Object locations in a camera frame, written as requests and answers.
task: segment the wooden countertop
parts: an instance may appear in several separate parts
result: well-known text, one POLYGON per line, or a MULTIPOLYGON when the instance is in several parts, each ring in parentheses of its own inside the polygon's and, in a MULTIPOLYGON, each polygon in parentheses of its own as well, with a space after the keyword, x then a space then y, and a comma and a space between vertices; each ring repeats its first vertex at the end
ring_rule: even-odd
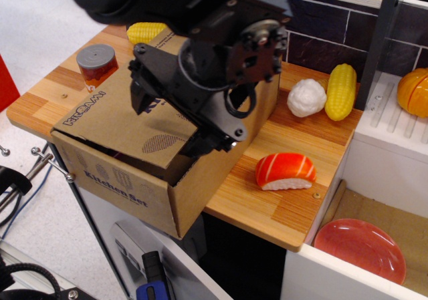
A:
MULTIPOLYGON (((87 45, 106 43, 116 51, 119 65, 132 54, 124 27, 107 27, 87 45)), ((88 92, 73 54, 7 110, 11 123, 47 141, 50 131, 88 92)), ((297 118, 287 108, 291 87, 306 78, 328 75, 283 63, 278 106, 257 138, 245 151, 205 212, 291 251, 304 243, 332 183, 362 112, 353 110, 341 122, 324 111, 297 118), (308 190, 262 191, 255 184, 257 161, 274 152, 300 152, 311 158, 317 181, 308 190)))

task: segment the pink plate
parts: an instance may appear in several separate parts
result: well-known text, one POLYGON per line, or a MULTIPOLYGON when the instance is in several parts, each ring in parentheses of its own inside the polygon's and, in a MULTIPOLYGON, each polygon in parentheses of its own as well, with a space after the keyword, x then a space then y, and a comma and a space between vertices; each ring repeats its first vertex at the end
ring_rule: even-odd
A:
POLYGON ((373 224, 352 218, 330 222, 316 235, 314 246, 400 285, 406 277, 400 248, 373 224))

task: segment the white floor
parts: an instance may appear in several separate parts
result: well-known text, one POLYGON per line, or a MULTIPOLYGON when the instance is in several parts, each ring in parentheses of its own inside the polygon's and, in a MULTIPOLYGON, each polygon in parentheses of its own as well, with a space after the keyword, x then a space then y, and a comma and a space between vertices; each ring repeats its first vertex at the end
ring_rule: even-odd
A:
MULTIPOLYGON (((0 54, 21 94, 103 28, 72 0, 0 0, 0 54)), ((26 174, 35 161, 31 148, 44 141, 12 126, 3 111, 0 145, 11 151, 9 157, 0 155, 0 165, 26 174)), ((50 173, 5 241, 97 299, 126 298, 59 172, 50 173)))

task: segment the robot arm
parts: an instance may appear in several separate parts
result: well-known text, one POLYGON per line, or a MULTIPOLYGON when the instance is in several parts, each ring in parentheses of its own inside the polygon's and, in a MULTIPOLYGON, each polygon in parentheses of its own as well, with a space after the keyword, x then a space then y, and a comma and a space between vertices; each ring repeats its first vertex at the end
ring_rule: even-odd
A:
POLYGON ((292 16, 286 0, 75 1, 100 23, 163 22, 189 38, 177 56, 138 44, 130 63, 137 114, 163 98, 198 128, 182 154, 229 151, 245 140, 241 119, 255 106, 255 85, 281 71, 292 16), (250 109, 240 112, 246 98, 250 109))

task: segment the blue handle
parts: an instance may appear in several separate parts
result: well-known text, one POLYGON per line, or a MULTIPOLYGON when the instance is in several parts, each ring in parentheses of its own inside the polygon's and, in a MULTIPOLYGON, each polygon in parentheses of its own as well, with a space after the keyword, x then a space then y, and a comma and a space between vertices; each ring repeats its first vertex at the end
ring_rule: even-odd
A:
POLYGON ((138 287, 137 300, 169 300, 167 288, 162 281, 154 281, 138 287))

